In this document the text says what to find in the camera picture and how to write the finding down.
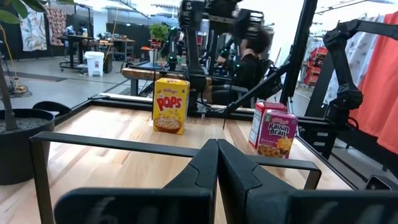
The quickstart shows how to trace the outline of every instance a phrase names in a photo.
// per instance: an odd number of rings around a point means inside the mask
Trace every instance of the pink box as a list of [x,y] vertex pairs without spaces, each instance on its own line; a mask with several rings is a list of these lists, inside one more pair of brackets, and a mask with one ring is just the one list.
[[261,122],[266,110],[287,111],[287,108],[282,103],[272,103],[272,102],[256,103],[256,110],[254,111],[253,122],[249,134],[249,143],[255,149],[257,149],[257,146],[259,144],[259,135],[260,135],[259,133],[260,133]]
[[267,110],[261,123],[257,153],[288,159],[297,123],[298,119],[294,114]]

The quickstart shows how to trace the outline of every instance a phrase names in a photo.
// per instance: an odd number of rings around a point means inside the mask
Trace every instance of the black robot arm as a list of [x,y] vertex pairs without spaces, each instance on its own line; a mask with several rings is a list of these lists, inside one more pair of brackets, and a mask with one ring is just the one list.
[[[264,20],[264,14],[259,11],[241,9],[237,18],[233,11],[240,0],[213,0],[194,1],[183,0],[178,12],[178,23],[185,30],[187,36],[188,73],[203,75],[204,71],[199,63],[196,42],[196,30],[200,30],[202,19],[210,21],[213,30],[217,33],[231,32],[235,39],[250,39],[257,36],[258,30]],[[214,66],[215,50],[211,52],[209,67]]]
[[232,45],[233,43],[234,43],[234,38],[233,38],[233,37],[229,38],[229,40],[228,40],[227,43],[225,44],[225,47],[223,47],[223,48],[220,50],[220,56],[221,56],[221,57],[223,57],[223,58],[225,58],[225,59],[228,59],[229,51],[231,50],[231,45]]
[[335,29],[325,34],[323,42],[331,54],[339,85],[337,98],[330,102],[325,118],[335,124],[345,125],[349,111],[359,108],[363,102],[363,94],[353,82],[345,54],[347,40],[357,32],[385,35],[398,40],[397,25],[358,19],[338,24]]
[[175,66],[177,64],[177,42],[176,42],[176,38],[177,38],[177,28],[176,27],[172,27],[170,29],[169,32],[169,49],[170,49],[170,53],[169,56],[167,57],[167,63],[169,63],[170,66],[170,71],[174,71],[175,70]]

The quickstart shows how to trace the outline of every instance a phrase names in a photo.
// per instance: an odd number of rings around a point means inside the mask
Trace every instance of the desk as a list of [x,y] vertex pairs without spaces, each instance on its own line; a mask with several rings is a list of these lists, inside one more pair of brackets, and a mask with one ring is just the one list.
[[118,52],[118,51],[114,48],[114,45],[113,45],[112,53],[113,53],[114,55],[123,55],[123,56],[124,56],[124,60],[125,60],[126,62],[128,62],[128,60],[127,60],[127,55],[128,55],[128,54],[131,54],[132,57],[134,58],[134,43],[136,42],[135,40],[113,38],[112,41],[113,41],[114,43],[116,43],[116,42],[122,43],[122,44],[123,44],[123,49],[124,49],[124,52]]
[[[138,80],[158,80],[160,78],[175,78],[175,79],[183,79],[183,75],[180,73],[174,72],[164,72],[161,74],[160,71],[150,71],[150,70],[141,70],[136,68],[124,68],[122,69],[122,75],[125,78],[130,79],[130,95],[137,96],[138,95]],[[211,85],[212,79],[210,77],[206,77],[206,87]]]
[[[57,37],[60,40],[68,41],[69,62],[60,62],[61,71],[63,68],[82,69],[79,65],[83,64],[83,41],[90,41],[94,38],[83,37],[80,35],[66,35]],[[76,67],[73,61],[73,43],[78,43],[78,66]]]
[[[172,146],[201,148],[209,138],[224,138],[246,154],[251,123],[214,118],[188,118],[185,133],[159,133],[152,130],[151,112],[91,106],[64,123],[56,132],[151,142]],[[318,189],[349,189],[326,165],[317,159],[300,141],[295,140],[292,159],[313,161],[322,171]],[[189,158],[162,156],[141,152],[109,150],[88,146],[52,143],[48,174],[52,203],[65,192],[86,187],[161,188],[173,179],[189,162]],[[269,172],[302,189],[307,172],[265,167]],[[40,223],[34,181],[0,186],[0,223]],[[215,223],[226,223],[218,191]]]
[[113,43],[110,43],[107,40],[91,41],[89,46],[94,47],[95,51],[99,52],[101,46],[104,46],[107,49],[108,47],[112,47]]

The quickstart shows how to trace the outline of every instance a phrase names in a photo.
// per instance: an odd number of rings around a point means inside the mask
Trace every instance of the yellow box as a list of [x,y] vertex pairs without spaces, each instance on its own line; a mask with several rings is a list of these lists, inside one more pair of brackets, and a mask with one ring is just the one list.
[[189,82],[161,78],[155,82],[154,130],[172,134],[184,132],[189,101]]

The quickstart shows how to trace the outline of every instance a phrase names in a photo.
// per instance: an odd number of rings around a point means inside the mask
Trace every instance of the black planter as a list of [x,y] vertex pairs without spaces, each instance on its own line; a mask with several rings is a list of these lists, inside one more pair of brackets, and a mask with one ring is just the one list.
[[[17,184],[33,178],[32,161],[29,152],[29,138],[41,131],[53,131],[55,116],[44,110],[15,109],[16,118],[41,118],[47,124],[18,133],[0,134],[0,185]],[[4,119],[4,110],[0,111]],[[50,143],[44,144],[45,160],[49,158]]]

